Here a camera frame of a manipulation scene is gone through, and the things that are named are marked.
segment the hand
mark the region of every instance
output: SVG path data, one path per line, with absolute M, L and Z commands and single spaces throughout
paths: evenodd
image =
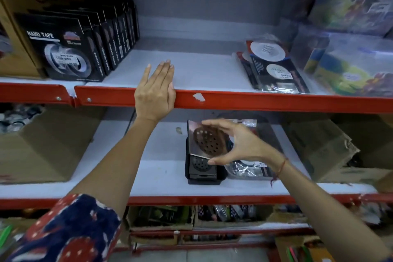
M 234 160 L 243 159 L 266 163 L 273 171 L 277 171 L 285 160 L 281 152 L 259 139 L 243 124 L 228 119 L 210 119 L 202 121 L 202 124 L 216 127 L 235 138 L 233 149 L 227 154 L 210 159 L 210 165 L 226 165 Z
M 135 90 L 135 110 L 139 120 L 157 124 L 174 107 L 176 92 L 173 88 L 174 66 L 171 61 L 162 61 L 149 79 L 151 65 L 145 69 Z

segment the floor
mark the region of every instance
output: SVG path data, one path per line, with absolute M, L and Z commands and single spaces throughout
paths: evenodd
M 109 262 L 268 262 L 266 250 L 261 248 L 190 250 L 190 251 L 147 251 L 140 256 L 129 252 L 114 253 Z

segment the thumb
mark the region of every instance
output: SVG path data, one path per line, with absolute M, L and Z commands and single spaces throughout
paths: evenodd
M 210 159 L 208 161 L 208 164 L 223 166 L 223 165 L 229 164 L 230 162 L 233 162 L 234 160 L 237 160 L 237 157 L 236 157 L 234 151 L 232 150 L 232 151 L 228 152 L 227 154 L 220 155 L 220 156 Z
M 176 91 L 173 88 L 173 82 L 168 86 L 168 112 L 174 108 L 174 101 L 176 100 Z

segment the bracelet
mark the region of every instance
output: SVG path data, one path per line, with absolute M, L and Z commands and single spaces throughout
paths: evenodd
M 276 181 L 278 179 L 278 176 L 280 175 L 282 169 L 284 168 L 285 163 L 287 162 L 287 158 L 284 159 L 284 161 L 281 164 L 280 169 L 278 169 L 277 174 L 272 178 L 272 180 L 270 181 L 270 186 L 273 188 L 273 182 Z

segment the sleeve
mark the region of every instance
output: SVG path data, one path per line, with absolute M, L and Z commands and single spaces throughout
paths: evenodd
M 67 195 L 27 230 L 6 262 L 107 261 L 120 225 L 116 212 L 95 198 Z

